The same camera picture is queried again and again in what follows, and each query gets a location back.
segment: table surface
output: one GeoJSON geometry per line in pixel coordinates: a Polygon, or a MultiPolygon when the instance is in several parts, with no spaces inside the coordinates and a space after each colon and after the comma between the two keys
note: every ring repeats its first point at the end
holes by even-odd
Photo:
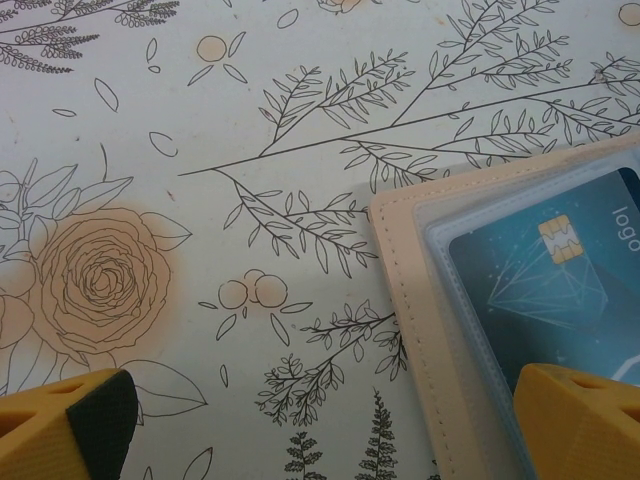
{"type": "Polygon", "coordinates": [[[633,130],[637,24],[626,0],[0,0],[0,393],[128,369],[125,479],[438,478],[367,205],[633,130]]]}

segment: card holder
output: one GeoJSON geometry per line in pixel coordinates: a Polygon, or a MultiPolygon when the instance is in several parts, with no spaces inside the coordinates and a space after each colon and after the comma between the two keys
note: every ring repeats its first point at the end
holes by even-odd
{"type": "Polygon", "coordinates": [[[585,162],[640,145],[627,135],[377,195],[370,213],[443,479],[535,478],[451,304],[422,231],[585,162]]]}

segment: beige card holder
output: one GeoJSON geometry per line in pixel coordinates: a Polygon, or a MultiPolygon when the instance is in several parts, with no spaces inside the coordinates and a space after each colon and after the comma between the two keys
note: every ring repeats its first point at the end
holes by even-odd
{"type": "Polygon", "coordinates": [[[371,219],[444,480],[526,478],[478,366],[444,296],[415,221],[460,212],[545,176],[640,145],[640,134],[377,195],[371,219]]]}

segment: stitching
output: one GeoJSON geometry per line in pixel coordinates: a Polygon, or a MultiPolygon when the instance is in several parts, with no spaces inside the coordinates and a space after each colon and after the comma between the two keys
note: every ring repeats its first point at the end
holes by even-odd
{"type": "Polygon", "coordinates": [[[530,172],[536,172],[536,171],[540,171],[543,170],[545,167],[531,167],[531,168],[525,168],[522,170],[517,170],[511,174],[508,175],[502,175],[502,176],[494,176],[494,177],[490,177],[486,180],[480,180],[480,181],[476,181],[476,182],[468,182],[465,183],[463,185],[457,185],[457,186],[453,186],[453,187],[449,187],[449,188],[445,188],[445,189],[441,189],[441,190],[434,190],[431,192],[427,192],[427,193],[421,193],[419,195],[411,195],[408,197],[401,197],[389,202],[385,202],[382,203],[380,205],[380,209],[379,209],[379,213],[380,213],[380,220],[382,221],[382,225],[384,226],[384,231],[386,234],[386,240],[387,243],[389,244],[389,246],[391,247],[391,254],[392,254],[392,260],[393,260],[393,265],[394,265],[394,269],[400,284],[400,290],[402,292],[402,297],[404,300],[404,304],[407,308],[407,312],[409,313],[409,321],[411,323],[411,327],[413,330],[413,336],[416,339],[416,342],[418,343],[418,351],[420,352],[420,360],[422,363],[422,369],[424,370],[424,373],[427,377],[427,383],[429,386],[429,391],[431,393],[431,400],[433,401],[433,405],[435,407],[435,411],[436,411],[436,416],[438,419],[438,425],[439,425],[439,430],[440,430],[440,435],[442,435],[443,438],[443,442],[444,442],[444,447],[445,450],[447,451],[447,459],[449,461],[449,470],[451,472],[451,476],[454,477],[456,474],[456,467],[454,465],[454,461],[453,461],[453,455],[452,455],[452,451],[449,448],[449,443],[447,441],[447,433],[444,429],[444,421],[442,418],[442,414],[440,412],[440,407],[439,407],[439,398],[436,392],[436,386],[433,383],[433,379],[431,377],[431,373],[430,373],[430,369],[429,366],[427,365],[427,361],[425,359],[425,355],[424,355],[424,350],[423,350],[423,345],[422,345],[422,338],[418,335],[417,329],[416,329],[416,317],[413,314],[412,310],[411,310],[411,302],[409,301],[409,297],[407,295],[407,291],[405,288],[405,284],[404,281],[402,280],[402,272],[400,271],[400,265],[398,264],[398,258],[396,255],[396,250],[395,250],[395,246],[394,246],[394,242],[393,242],[393,237],[391,236],[390,232],[389,232],[389,228],[387,226],[387,223],[385,221],[385,215],[384,215],[384,210],[387,206],[389,205],[394,205],[396,203],[400,203],[400,202],[406,202],[409,200],[415,200],[415,199],[419,199],[419,198],[426,198],[429,197],[431,195],[437,195],[437,194],[441,194],[441,193],[446,193],[446,192],[453,192],[456,190],[461,190],[462,188],[465,187],[470,187],[470,186],[474,186],[474,185],[483,185],[485,183],[490,183],[490,182],[494,182],[496,180],[506,180],[518,175],[521,175],[523,173],[530,173],[530,172]]]}

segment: blue card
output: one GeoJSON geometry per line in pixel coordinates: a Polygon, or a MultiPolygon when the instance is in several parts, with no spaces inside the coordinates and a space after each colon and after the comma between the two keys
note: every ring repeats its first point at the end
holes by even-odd
{"type": "MultiPolygon", "coordinates": [[[[527,363],[614,377],[640,354],[639,197],[623,168],[451,241],[512,391],[527,363]]],[[[640,366],[622,380],[640,384],[640,366]]]]}

